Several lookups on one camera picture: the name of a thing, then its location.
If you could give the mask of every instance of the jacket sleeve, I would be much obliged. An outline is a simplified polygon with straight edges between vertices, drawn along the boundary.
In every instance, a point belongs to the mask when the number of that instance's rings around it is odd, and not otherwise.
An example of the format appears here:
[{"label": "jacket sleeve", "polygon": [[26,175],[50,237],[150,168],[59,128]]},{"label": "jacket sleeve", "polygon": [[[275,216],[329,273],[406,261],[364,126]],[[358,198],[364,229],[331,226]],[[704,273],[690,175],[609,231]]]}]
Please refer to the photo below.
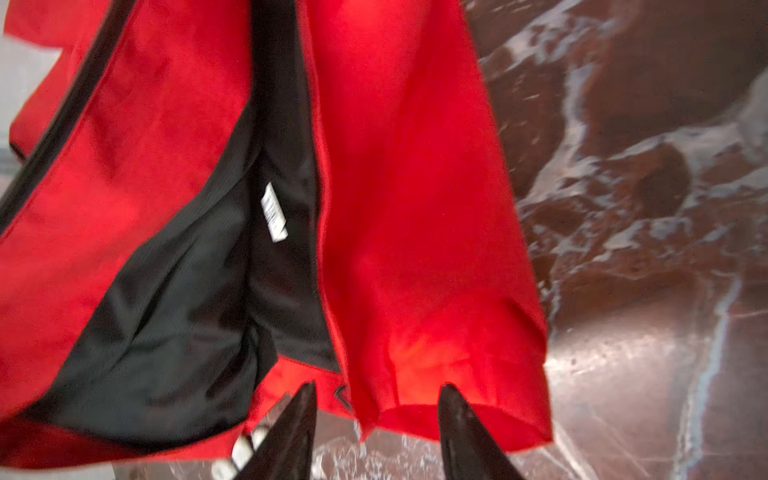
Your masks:
[{"label": "jacket sleeve", "polygon": [[319,284],[365,433],[439,437],[453,383],[505,450],[551,440],[547,326],[456,0],[300,0]]}]

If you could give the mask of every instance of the marble surface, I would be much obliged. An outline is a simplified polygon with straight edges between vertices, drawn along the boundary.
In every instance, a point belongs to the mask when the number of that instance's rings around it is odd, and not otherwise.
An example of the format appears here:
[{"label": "marble surface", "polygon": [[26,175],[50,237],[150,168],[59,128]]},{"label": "marble surface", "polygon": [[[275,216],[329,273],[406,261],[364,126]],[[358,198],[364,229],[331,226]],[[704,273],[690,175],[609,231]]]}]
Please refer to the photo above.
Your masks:
[{"label": "marble surface", "polygon": [[[768,478],[768,2],[463,5],[551,325],[555,442],[513,462]],[[317,478],[442,477],[437,445],[318,424]]]}]

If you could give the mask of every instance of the care label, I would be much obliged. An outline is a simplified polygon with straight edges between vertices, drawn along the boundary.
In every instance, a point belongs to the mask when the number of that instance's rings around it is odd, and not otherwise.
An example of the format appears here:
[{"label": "care label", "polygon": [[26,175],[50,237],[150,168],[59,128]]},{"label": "care label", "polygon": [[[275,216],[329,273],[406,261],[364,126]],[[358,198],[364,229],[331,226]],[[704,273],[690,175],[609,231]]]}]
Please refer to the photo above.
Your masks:
[{"label": "care label", "polygon": [[272,241],[279,242],[285,240],[288,237],[286,218],[283,215],[283,209],[280,208],[280,203],[277,201],[277,195],[275,195],[275,189],[272,188],[272,182],[266,185],[264,196],[261,197],[261,208],[264,210],[266,226],[270,229]]}]

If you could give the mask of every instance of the jacket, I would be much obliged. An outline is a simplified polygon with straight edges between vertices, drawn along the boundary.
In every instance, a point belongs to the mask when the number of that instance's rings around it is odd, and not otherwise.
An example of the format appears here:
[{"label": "jacket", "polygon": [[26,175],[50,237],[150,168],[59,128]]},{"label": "jacket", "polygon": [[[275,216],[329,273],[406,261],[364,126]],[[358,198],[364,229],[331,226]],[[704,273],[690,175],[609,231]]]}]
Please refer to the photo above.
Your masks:
[{"label": "jacket", "polygon": [[228,456],[286,393],[551,440],[547,326],[456,0],[12,0],[62,49],[0,204],[0,464]]}]

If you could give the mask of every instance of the brown marble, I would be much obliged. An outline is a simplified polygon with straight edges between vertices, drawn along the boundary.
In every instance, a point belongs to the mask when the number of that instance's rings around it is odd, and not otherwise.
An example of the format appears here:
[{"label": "brown marble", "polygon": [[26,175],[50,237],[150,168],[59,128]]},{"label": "brown marble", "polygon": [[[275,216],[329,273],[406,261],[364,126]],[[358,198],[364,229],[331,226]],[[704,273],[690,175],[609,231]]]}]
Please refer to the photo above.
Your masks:
[{"label": "brown marble", "polygon": [[[514,463],[768,478],[768,2],[462,4],[551,325],[555,442]],[[317,478],[442,477],[318,423]]]}]

